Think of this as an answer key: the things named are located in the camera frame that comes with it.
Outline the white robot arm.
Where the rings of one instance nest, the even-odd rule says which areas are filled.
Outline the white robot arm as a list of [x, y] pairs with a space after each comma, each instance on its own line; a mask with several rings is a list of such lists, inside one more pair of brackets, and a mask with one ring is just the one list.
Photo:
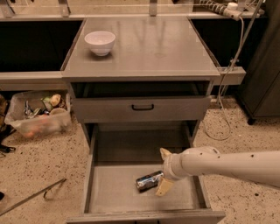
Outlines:
[[160, 149], [164, 176], [157, 196], [164, 196], [176, 181], [188, 176], [221, 175], [280, 188], [280, 151], [222, 154], [214, 147], [189, 148], [181, 153]]

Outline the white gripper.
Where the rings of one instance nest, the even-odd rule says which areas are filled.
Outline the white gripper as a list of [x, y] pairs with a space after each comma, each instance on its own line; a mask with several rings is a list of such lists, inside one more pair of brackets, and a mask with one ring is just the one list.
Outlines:
[[167, 149], [161, 148], [160, 155], [164, 160], [164, 178], [160, 179], [157, 186], [156, 195], [159, 197], [165, 196], [167, 192], [172, 188], [174, 184], [172, 180], [181, 180], [189, 175], [189, 173], [184, 168], [184, 166], [186, 165], [185, 153], [171, 153]]

